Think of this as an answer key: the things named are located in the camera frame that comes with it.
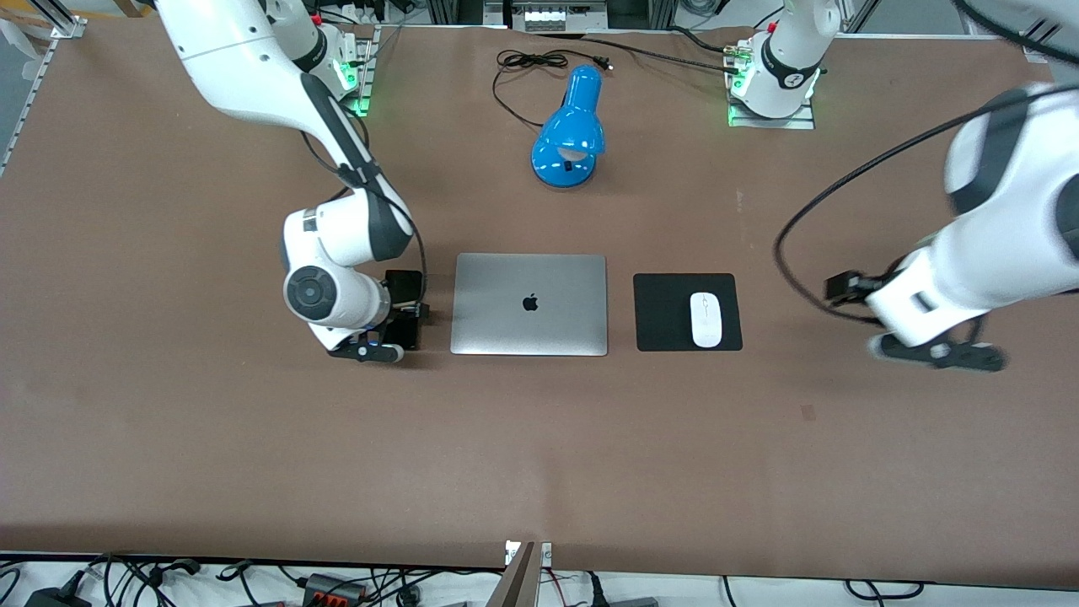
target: silver laptop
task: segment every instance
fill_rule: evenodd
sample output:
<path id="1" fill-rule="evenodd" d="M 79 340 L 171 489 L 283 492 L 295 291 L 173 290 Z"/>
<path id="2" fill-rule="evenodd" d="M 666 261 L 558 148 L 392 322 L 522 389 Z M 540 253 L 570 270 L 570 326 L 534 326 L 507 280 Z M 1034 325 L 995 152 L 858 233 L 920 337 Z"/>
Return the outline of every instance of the silver laptop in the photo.
<path id="1" fill-rule="evenodd" d="M 606 355 L 606 258 L 462 252 L 450 353 Z"/>

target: mouse pad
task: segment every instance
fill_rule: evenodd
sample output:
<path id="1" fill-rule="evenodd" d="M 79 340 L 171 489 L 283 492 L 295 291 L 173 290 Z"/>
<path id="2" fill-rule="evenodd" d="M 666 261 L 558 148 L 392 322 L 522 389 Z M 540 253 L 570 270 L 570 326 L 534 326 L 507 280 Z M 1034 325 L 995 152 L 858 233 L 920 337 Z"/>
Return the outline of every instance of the mouse pad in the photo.
<path id="1" fill-rule="evenodd" d="M 711 292 L 720 300 L 723 339 L 714 348 L 693 343 L 689 295 Z M 741 320 L 734 274 L 634 274 L 637 349 L 642 353 L 741 350 Z"/>

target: brown tabletop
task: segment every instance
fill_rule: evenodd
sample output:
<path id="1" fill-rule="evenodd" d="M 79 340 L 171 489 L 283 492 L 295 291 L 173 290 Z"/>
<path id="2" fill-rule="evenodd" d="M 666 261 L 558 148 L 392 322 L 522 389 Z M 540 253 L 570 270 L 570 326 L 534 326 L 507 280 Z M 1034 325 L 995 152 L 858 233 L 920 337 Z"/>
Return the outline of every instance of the brown tabletop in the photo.
<path id="1" fill-rule="evenodd" d="M 498 50 L 556 46 L 616 66 L 607 153 L 572 191 L 535 179 L 490 89 Z M 1005 373 L 939 373 L 871 359 L 872 331 L 814 312 L 769 254 L 835 178 L 1044 67 L 838 40 L 818 128 L 791 132 L 728 127 L 713 72 L 585 42 L 418 28 L 380 59 L 371 148 L 435 311 L 394 367 L 330 359 L 285 308 L 282 220 L 338 188 L 295 132 L 210 108 L 155 19 L 60 44 L 0 179 L 0 548 L 496 566 L 534 538 L 566 569 L 1079 583 L 1077 301 L 995 313 Z M 540 120 L 564 75 L 501 92 Z M 810 216 L 800 275 L 882 270 L 943 225 L 948 139 Z M 610 355 L 450 355 L 461 251 L 605 254 Z M 734 273 L 745 349 L 639 353 L 638 272 Z"/>

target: white mouse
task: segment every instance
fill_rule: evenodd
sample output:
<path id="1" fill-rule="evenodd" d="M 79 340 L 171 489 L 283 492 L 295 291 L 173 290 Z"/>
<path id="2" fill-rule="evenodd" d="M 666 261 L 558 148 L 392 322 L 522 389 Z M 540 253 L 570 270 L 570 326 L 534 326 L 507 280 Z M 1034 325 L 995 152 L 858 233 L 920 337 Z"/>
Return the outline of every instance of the white mouse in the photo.
<path id="1" fill-rule="evenodd" d="M 711 292 L 689 295 L 689 320 L 693 323 L 693 343 L 700 348 L 715 348 L 723 340 L 723 315 L 720 300 Z"/>

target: desk lamp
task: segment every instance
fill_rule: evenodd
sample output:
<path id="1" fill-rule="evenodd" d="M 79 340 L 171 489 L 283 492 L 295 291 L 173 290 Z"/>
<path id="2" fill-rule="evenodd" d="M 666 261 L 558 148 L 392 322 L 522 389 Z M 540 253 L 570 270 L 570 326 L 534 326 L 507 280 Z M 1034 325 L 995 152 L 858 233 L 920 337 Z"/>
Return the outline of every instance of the desk lamp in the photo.
<path id="1" fill-rule="evenodd" d="M 596 169 L 596 155 L 603 153 L 603 125 L 596 115 L 603 77 L 590 65 L 577 66 L 558 109 L 540 130 L 532 146 L 532 169 L 556 188 L 585 182 Z"/>

